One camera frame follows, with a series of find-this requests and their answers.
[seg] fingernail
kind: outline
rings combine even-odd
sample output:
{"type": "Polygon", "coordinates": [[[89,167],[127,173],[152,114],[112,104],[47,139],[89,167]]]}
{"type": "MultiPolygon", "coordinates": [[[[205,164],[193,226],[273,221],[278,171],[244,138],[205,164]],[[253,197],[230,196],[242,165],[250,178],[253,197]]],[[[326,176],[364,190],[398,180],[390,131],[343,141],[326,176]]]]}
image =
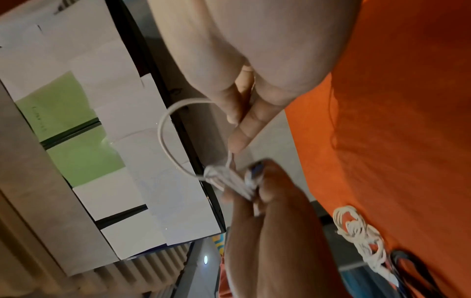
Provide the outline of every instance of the fingernail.
{"type": "Polygon", "coordinates": [[[262,162],[255,163],[250,168],[251,178],[254,179],[255,177],[259,176],[263,172],[264,165],[262,162]]]}

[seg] white cable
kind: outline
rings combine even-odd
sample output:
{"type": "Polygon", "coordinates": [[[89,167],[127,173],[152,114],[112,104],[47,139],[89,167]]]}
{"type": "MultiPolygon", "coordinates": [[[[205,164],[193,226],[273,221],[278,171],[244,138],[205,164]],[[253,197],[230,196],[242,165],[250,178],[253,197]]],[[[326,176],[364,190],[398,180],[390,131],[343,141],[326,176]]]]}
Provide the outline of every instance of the white cable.
{"type": "Polygon", "coordinates": [[[177,167],[177,169],[179,169],[185,175],[192,178],[196,178],[199,181],[206,181],[214,185],[221,191],[224,191],[224,187],[228,186],[234,191],[236,191],[238,194],[243,196],[244,198],[251,200],[252,197],[254,196],[255,189],[247,186],[244,180],[235,171],[229,168],[233,159],[233,155],[231,152],[228,153],[226,166],[208,165],[205,168],[203,175],[195,175],[187,171],[185,168],[183,168],[178,163],[178,161],[173,157],[173,155],[170,153],[167,146],[165,145],[165,142],[163,140],[163,127],[165,125],[165,121],[171,114],[173,114],[176,110],[183,108],[185,106],[188,106],[188,105],[211,104],[211,103],[213,102],[207,98],[191,98],[191,99],[178,101],[174,103],[173,105],[171,105],[167,109],[167,112],[164,113],[164,115],[162,116],[162,118],[160,119],[158,123],[158,131],[157,131],[158,141],[160,145],[162,146],[162,149],[167,155],[167,157],[172,161],[172,163],[177,167]]]}
{"type": "Polygon", "coordinates": [[[397,278],[382,264],[386,261],[386,251],[384,249],[384,240],[378,230],[365,223],[361,215],[352,206],[340,207],[334,210],[334,223],[337,226],[339,235],[342,235],[348,242],[353,243],[358,253],[363,257],[368,266],[374,272],[384,277],[395,286],[399,286],[397,278]],[[355,220],[350,220],[343,229],[342,219],[345,213],[350,213],[355,220]],[[373,253],[370,244],[378,245],[378,250],[373,253]]]}

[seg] orange surface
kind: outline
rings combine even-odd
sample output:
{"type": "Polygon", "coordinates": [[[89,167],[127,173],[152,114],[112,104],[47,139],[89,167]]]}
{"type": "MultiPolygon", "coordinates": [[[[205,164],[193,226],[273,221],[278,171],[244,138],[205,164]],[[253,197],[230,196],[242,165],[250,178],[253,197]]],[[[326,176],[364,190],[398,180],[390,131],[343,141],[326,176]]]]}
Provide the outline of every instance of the orange surface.
{"type": "Polygon", "coordinates": [[[471,1],[368,0],[331,75],[287,109],[312,194],[471,297],[471,1]]]}

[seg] green paper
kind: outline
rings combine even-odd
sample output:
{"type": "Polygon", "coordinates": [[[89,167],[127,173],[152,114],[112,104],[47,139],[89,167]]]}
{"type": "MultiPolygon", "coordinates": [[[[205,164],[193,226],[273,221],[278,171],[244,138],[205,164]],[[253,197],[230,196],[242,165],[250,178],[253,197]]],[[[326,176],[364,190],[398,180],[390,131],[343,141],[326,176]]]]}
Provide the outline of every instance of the green paper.
{"type": "Polygon", "coordinates": [[[16,105],[40,142],[97,117],[71,72],[18,100],[16,105]]]}
{"type": "Polygon", "coordinates": [[[106,138],[102,126],[95,127],[48,150],[60,173],[76,187],[124,167],[106,138]]]}

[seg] cable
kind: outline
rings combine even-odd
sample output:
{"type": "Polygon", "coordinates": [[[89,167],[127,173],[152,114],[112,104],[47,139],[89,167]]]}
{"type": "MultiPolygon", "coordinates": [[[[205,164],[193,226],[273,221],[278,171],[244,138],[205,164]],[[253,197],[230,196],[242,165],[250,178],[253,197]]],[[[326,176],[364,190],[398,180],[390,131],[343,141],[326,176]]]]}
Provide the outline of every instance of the cable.
{"type": "Polygon", "coordinates": [[[185,175],[191,178],[196,178],[199,181],[206,181],[214,185],[221,191],[224,191],[224,187],[226,186],[230,187],[231,189],[236,191],[238,194],[240,194],[247,200],[251,201],[252,197],[254,196],[255,189],[247,185],[244,182],[244,180],[237,174],[237,172],[229,168],[234,158],[231,152],[228,152],[226,166],[208,165],[205,168],[203,175],[195,175],[189,172],[188,170],[186,170],[185,168],[183,168],[182,165],[179,164],[178,161],[175,159],[175,157],[173,157],[173,155],[170,153],[167,146],[165,145],[165,141],[163,140],[163,127],[165,126],[165,121],[171,114],[173,114],[176,110],[183,108],[185,106],[188,106],[188,105],[211,104],[211,103],[213,102],[207,98],[191,98],[191,99],[178,101],[174,103],[173,105],[171,105],[167,109],[167,111],[164,113],[164,115],[162,116],[162,118],[160,119],[158,123],[158,130],[157,130],[158,141],[163,151],[165,152],[167,157],[170,159],[170,161],[177,167],[178,170],[180,170],[185,175]]]}
{"type": "Polygon", "coordinates": [[[397,278],[382,264],[386,261],[386,251],[384,241],[375,227],[366,224],[361,215],[352,206],[340,207],[334,210],[334,224],[338,228],[337,233],[343,236],[348,242],[353,243],[358,253],[363,257],[368,266],[374,272],[384,277],[388,282],[399,286],[397,278]],[[345,213],[350,213],[355,220],[345,223],[346,230],[343,229],[342,219],[345,213]],[[373,253],[370,244],[378,246],[378,250],[373,253]]]}

